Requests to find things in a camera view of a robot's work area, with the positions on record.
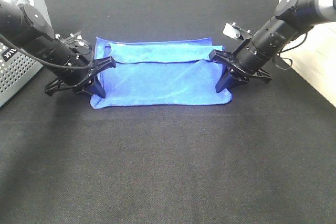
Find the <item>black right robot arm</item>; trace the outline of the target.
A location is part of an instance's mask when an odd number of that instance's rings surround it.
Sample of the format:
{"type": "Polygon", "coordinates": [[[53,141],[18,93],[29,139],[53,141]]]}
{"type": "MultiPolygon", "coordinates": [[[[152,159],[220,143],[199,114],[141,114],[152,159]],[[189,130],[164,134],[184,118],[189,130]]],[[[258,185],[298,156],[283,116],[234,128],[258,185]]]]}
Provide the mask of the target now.
{"type": "Polygon", "coordinates": [[[211,61],[223,64],[216,92],[246,84],[251,78],[268,83],[272,77],[262,67],[271,58],[315,25],[334,21],[335,0],[282,0],[255,34],[227,23],[224,35],[243,42],[233,52],[214,49],[209,54],[211,61]]]}

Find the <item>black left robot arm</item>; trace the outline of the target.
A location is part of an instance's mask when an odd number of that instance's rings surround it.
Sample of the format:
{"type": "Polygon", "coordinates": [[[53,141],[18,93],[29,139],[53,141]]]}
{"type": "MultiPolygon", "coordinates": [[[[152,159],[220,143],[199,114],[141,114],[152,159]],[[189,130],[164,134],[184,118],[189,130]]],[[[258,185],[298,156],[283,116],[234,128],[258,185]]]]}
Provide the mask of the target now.
{"type": "Polygon", "coordinates": [[[65,39],[55,34],[43,15],[30,4],[14,5],[1,1],[1,42],[24,50],[57,77],[45,88],[47,95],[71,90],[105,98],[98,74],[116,67],[109,56],[95,59],[91,45],[80,33],[65,39]]]}

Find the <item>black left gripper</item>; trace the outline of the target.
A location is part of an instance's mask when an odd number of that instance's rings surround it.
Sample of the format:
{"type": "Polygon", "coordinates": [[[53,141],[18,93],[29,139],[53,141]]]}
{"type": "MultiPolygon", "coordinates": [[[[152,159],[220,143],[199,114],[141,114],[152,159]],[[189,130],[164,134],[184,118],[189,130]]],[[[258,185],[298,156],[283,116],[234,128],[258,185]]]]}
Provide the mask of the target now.
{"type": "MultiPolygon", "coordinates": [[[[70,56],[64,62],[65,67],[84,67],[89,64],[86,55],[77,55],[70,49],[70,56]]],[[[100,73],[108,68],[115,68],[116,61],[112,56],[94,59],[91,68],[85,69],[59,69],[49,67],[57,79],[45,87],[45,93],[52,96],[59,91],[71,90],[75,94],[97,95],[100,98],[106,97],[106,92],[97,76],[90,76],[91,73],[100,73]]]]}

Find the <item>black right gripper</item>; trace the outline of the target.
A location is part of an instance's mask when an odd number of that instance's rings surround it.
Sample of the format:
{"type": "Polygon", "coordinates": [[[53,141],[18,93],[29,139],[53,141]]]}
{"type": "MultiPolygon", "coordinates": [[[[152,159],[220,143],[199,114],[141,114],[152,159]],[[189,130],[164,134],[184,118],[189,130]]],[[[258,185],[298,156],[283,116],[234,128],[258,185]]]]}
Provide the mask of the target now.
{"type": "Polygon", "coordinates": [[[265,83],[272,79],[268,72],[262,70],[272,57],[272,45],[245,41],[234,52],[213,49],[208,56],[210,61],[225,64],[215,86],[217,93],[247,84],[251,78],[265,83]]]}

